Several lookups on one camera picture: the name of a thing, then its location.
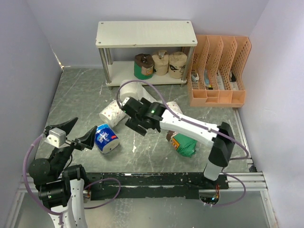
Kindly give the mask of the plain white paper roll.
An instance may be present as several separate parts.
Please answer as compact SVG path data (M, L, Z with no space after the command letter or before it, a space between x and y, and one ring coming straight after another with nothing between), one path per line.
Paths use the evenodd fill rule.
M120 90L118 101L120 104L122 104L123 100L126 97L133 97L136 100L141 100L142 98L145 98L151 103L157 102L157 100L148 93L148 91L142 86L140 82L130 82L121 87L122 84L127 81L128 80L122 81L119 87Z

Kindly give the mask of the green roll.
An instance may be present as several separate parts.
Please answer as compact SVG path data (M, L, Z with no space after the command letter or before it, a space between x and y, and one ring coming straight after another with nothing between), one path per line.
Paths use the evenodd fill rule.
M140 80L152 78L154 60L150 54L138 54L134 57L134 76Z
M196 153L197 141L192 138L174 131L168 131L166 139L183 157L191 158Z

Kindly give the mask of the tan roll with tail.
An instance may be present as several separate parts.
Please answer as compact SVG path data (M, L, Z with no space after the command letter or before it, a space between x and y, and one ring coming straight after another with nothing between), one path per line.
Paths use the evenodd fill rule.
M160 50L152 54L154 61L154 73L158 76L164 76L168 72L169 54L167 50Z

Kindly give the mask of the tan paper roll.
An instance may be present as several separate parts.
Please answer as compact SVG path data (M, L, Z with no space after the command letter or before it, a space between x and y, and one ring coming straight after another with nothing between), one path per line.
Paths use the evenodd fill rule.
M170 77L180 79L183 76L187 62L187 55L183 52L174 52L169 55L168 72Z

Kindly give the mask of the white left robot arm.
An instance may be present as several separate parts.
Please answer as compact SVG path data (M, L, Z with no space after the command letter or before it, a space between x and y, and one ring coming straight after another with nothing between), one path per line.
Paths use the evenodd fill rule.
M23 162L23 180L33 200L51 217L56 228L86 228L83 191L89 178L84 167L69 166L74 150L92 149L97 127L84 136L69 140L68 134L78 118L61 124L48 125L31 144ZM41 140L54 147L48 158L28 162L34 147Z

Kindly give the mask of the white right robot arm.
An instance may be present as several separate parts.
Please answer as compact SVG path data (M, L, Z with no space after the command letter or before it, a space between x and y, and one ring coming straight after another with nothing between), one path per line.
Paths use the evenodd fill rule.
M217 125L201 122L145 98L136 100L130 97L123 102L121 110L129 116L125 125L142 136L146 135L148 129L158 132L167 130L211 146L201 182L207 189L217 185L218 177L222 169L228 166L235 145L228 123Z

